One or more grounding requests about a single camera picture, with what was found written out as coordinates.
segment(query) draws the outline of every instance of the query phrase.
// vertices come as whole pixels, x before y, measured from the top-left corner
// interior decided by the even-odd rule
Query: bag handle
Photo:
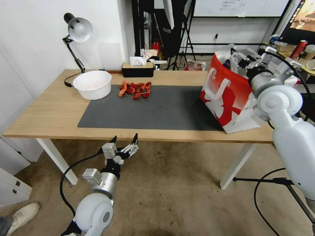
[[[206,93],[207,95],[209,95],[212,100],[216,100],[216,99],[221,98],[221,97],[222,97],[222,94],[223,94],[223,92],[224,92],[224,90],[225,90],[225,87],[229,87],[230,84],[231,84],[231,81],[230,81],[230,80],[228,80],[227,78],[224,78],[223,81],[222,81],[222,83],[220,84],[220,87],[219,87],[217,93],[215,94],[214,92],[212,92],[212,91],[208,88],[208,81],[209,81],[210,75],[211,75],[214,71],[216,71],[215,68],[211,68],[211,69],[209,70],[209,72],[208,72],[208,74],[207,74],[206,86],[205,86],[205,89],[204,89],[205,93]]]

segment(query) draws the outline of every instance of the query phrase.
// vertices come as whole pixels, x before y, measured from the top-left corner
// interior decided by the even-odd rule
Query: monitor
[[[315,44],[315,0],[302,0],[279,41],[297,45],[301,40]]]

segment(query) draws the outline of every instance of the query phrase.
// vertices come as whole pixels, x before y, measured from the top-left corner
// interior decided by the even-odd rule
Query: red can
[[[301,40],[289,57],[292,59],[297,58],[301,54],[301,52],[304,50],[307,44],[308,42],[306,40]]]

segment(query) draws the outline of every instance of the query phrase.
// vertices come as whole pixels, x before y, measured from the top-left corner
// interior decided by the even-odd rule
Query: white table leg
[[[52,161],[58,166],[61,172],[64,173],[69,168],[69,165],[67,164],[66,160],[63,159],[62,155],[60,154],[56,146],[53,144],[53,142],[50,139],[37,138],[36,140],[47,152]],[[69,182],[73,185],[75,185],[78,181],[78,178],[75,176],[72,170],[68,171],[66,177],[69,180]]]
[[[239,152],[235,158],[232,166],[224,175],[223,179],[220,182],[221,189],[226,189],[233,178],[236,176],[237,172],[241,169],[253,151],[256,149],[257,144],[245,144],[242,150]]]

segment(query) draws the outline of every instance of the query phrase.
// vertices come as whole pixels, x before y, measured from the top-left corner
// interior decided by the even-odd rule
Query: gray desk mat
[[[147,99],[118,97],[118,85],[109,95],[92,100],[78,127],[170,130],[223,130],[199,98],[200,86],[151,86]]]

